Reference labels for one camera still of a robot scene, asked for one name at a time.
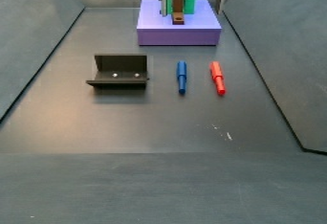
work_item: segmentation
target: green object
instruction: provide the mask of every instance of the green object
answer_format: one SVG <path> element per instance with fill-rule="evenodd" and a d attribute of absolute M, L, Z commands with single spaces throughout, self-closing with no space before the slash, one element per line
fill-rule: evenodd
<path fill-rule="evenodd" d="M 172 5 L 171 5 L 172 0 L 167 0 L 165 2 L 167 2 L 167 14 L 172 14 Z"/>
<path fill-rule="evenodd" d="M 184 0 L 184 14 L 193 14 L 195 0 Z M 167 14 L 172 14 L 172 0 L 167 0 Z"/>
<path fill-rule="evenodd" d="M 184 14 L 193 14 L 195 0 L 185 0 L 184 2 Z"/>

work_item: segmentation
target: purple box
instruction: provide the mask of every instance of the purple box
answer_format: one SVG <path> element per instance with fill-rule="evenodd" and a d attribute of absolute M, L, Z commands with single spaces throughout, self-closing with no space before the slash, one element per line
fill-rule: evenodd
<path fill-rule="evenodd" d="M 217 45 L 221 26 L 208 0 L 195 0 L 195 14 L 185 14 L 185 25 L 172 25 L 171 14 L 160 15 L 161 2 L 141 0 L 137 17 L 139 45 Z"/>

